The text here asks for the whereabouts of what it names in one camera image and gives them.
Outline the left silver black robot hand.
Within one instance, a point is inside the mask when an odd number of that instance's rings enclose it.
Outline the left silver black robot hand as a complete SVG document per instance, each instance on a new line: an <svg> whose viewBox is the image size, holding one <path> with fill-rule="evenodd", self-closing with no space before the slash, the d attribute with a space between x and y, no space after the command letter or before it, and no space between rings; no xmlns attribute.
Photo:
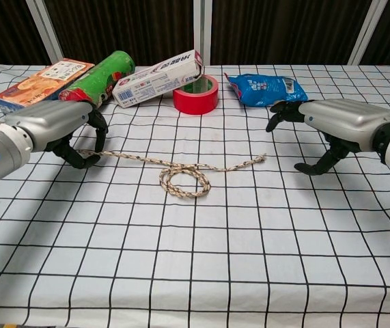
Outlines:
<svg viewBox="0 0 390 328"><path fill-rule="evenodd" d="M100 160L108 133L103 115L88 101L44 100L7 115L5 123L29 136L32 152L53 152L77 169L87 169ZM87 157L70 145L73 133L84 124L96 131L94 153Z"/></svg>

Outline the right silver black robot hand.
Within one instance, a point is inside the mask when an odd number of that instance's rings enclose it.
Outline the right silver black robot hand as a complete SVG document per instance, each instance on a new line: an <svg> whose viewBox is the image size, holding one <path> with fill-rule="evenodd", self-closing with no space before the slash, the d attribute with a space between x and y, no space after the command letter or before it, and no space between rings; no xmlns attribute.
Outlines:
<svg viewBox="0 0 390 328"><path fill-rule="evenodd" d="M330 148L314 165L294 168L308 176L327 173L349 153L377 152L381 157L390 141L390 110L350 99L281 101L270 108L266 131L285 122L301 122L324 135Z"/></svg>

